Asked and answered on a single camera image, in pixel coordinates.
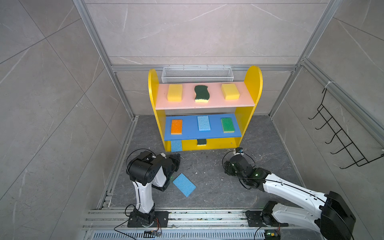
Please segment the blue sponge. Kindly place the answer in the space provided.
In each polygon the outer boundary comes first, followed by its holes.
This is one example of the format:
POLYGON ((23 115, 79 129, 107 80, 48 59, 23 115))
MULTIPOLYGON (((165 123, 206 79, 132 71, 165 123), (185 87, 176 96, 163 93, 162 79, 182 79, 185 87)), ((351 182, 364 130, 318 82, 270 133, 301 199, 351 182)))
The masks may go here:
POLYGON ((175 178, 173 184, 184 194, 185 197, 189 197, 196 189, 196 186, 184 174, 180 174, 177 178, 175 178))
POLYGON ((171 152, 181 152, 183 150, 181 140, 172 140, 171 141, 171 152))
POLYGON ((199 131, 203 132, 211 130, 209 116, 197 116, 197 119, 199 131))

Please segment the dark green sponge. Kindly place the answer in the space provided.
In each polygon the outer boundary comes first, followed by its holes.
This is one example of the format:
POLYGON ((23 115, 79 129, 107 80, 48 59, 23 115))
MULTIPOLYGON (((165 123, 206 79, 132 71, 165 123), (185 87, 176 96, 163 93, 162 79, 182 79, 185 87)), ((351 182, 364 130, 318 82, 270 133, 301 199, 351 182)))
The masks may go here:
POLYGON ((197 85, 194 88, 195 90, 195 102, 196 103, 208 103, 210 99, 210 94, 208 91, 208 86, 197 85))
POLYGON ((198 139, 197 140, 197 145, 198 146, 206 146, 207 145, 207 140, 206 139, 198 139))

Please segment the orange sponge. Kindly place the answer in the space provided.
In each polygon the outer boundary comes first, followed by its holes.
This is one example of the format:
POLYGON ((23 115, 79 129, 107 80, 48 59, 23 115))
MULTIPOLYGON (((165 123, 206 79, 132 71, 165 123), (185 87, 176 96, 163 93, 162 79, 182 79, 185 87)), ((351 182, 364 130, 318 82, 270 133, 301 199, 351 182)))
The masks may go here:
POLYGON ((171 135, 181 135, 183 131, 183 120, 173 119, 171 122, 171 135))

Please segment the bright green sponge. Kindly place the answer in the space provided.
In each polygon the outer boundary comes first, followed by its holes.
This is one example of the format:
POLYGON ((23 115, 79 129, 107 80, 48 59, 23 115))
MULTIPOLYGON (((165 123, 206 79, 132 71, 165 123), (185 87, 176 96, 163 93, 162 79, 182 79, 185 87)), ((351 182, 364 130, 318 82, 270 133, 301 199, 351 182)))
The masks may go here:
POLYGON ((232 118, 221 118, 223 133, 234 133, 235 127, 232 118))

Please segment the yellow sponge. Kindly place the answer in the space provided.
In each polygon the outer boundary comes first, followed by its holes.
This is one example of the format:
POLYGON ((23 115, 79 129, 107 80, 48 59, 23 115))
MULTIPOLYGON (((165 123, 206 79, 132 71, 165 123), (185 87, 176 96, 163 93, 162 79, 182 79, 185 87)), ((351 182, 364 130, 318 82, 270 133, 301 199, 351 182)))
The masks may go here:
POLYGON ((183 98, 183 85, 170 84, 168 88, 167 100, 168 102, 181 102, 183 98))
POLYGON ((226 101, 238 100, 240 97, 236 84, 222 84, 221 89, 226 101))

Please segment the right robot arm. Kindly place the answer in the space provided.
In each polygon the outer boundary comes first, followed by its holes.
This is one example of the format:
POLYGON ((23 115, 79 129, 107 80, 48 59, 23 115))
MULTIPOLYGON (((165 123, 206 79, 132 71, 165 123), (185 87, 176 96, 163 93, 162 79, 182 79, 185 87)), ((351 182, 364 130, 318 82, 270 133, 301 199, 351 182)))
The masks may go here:
POLYGON ((269 201, 259 216, 247 211, 250 226, 285 227, 295 225, 320 233, 326 240, 352 240, 356 217, 338 193, 321 193, 290 183, 272 172, 251 165, 240 148, 222 160, 225 174, 236 177, 247 190, 257 189, 290 201, 285 206, 269 201))

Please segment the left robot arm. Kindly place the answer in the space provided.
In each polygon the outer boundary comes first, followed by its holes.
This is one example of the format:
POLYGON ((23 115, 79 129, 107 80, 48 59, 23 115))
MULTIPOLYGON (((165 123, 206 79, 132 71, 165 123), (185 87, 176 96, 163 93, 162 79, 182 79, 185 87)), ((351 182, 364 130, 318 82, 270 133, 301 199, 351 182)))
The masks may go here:
POLYGON ((148 149, 133 152, 139 155, 133 159, 127 158, 126 173, 135 187, 136 210, 147 215, 155 206, 152 189, 163 192, 168 188, 173 173, 179 170, 181 156, 166 156, 164 153, 156 155, 148 149))

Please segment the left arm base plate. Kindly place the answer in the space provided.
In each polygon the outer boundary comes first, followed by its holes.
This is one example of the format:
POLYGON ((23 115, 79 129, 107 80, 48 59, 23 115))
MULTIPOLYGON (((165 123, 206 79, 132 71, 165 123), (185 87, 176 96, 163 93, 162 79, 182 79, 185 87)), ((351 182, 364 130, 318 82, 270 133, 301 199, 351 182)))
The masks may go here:
POLYGON ((169 212, 166 211, 151 211, 148 214, 144 214, 134 210, 130 213, 130 217, 127 223, 128 228, 140 228, 140 227, 154 227, 157 228, 160 225, 161 228, 166 228, 169 221, 169 212))

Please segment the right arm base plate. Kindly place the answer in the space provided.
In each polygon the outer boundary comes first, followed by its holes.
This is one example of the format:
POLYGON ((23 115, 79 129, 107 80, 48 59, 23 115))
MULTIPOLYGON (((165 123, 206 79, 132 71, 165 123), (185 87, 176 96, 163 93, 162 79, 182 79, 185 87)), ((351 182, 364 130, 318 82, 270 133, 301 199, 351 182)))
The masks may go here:
POLYGON ((270 213, 264 211, 246 211, 249 227, 288 227, 287 223, 278 222, 270 213))

